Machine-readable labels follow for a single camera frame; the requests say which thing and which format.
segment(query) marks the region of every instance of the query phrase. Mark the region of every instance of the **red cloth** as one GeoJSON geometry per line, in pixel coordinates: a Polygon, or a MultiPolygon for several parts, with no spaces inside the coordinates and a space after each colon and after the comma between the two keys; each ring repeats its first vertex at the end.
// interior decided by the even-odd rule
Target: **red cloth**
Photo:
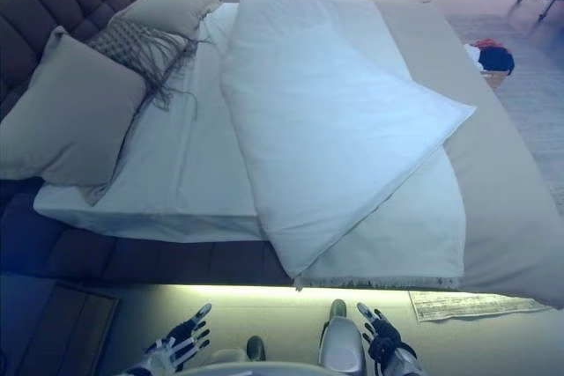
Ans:
{"type": "Polygon", "coordinates": [[[471,46],[474,46],[475,48],[479,48],[480,50],[483,48],[490,48],[490,47],[494,47],[494,48],[505,48],[501,43],[499,43],[498,41],[495,41],[494,39],[483,39],[483,40],[478,40],[475,41],[471,44],[471,46]]]}

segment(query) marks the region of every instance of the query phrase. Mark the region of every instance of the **duvet fringe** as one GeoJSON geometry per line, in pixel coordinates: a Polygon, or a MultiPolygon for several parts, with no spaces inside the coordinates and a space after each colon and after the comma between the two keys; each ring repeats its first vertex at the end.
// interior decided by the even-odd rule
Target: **duvet fringe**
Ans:
{"type": "Polygon", "coordinates": [[[455,290],[460,286],[458,277],[421,277],[421,276],[394,276],[394,277],[313,277],[297,276],[293,280],[297,291],[304,287],[327,288],[384,288],[402,290],[449,289],[455,290]]]}

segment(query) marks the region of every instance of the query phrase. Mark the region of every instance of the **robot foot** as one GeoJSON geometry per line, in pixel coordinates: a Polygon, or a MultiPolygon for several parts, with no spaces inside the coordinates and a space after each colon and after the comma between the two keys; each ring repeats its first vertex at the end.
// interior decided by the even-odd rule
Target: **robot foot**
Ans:
{"type": "Polygon", "coordinates": [[[260,336],[253,335],[247,341],[247,356],[250,361],[266,361],[264,341],[260,336]]]}
{"type": "Polygon", "coordinates": [[[346,304],[342,299],[335,299],[331,304],[329,321],[331,321],[334,316],[346,317],[346,304]]]}

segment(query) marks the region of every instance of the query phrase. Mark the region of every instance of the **grey carpet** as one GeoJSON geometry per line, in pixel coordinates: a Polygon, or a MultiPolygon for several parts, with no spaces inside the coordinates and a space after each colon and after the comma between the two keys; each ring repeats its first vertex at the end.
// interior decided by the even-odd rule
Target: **grey carpet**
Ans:
{"type": "Polygon", "coordinates": [[[492,38],[511,50],[515,70],[495,94],[537,161],[564,217],[564,71],[504,17],[451,16],[447,20],[464,43],[492,38]]]}

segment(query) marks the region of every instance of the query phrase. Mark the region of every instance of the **basket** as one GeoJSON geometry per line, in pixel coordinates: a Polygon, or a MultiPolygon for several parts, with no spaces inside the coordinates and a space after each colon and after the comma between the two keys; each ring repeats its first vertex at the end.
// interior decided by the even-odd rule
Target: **basket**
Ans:
{"type": "Polygon", "coordinates": [[[506,70],[481,70],[479,72],[492,90],[498,88],[509,74],[506,70]]]}

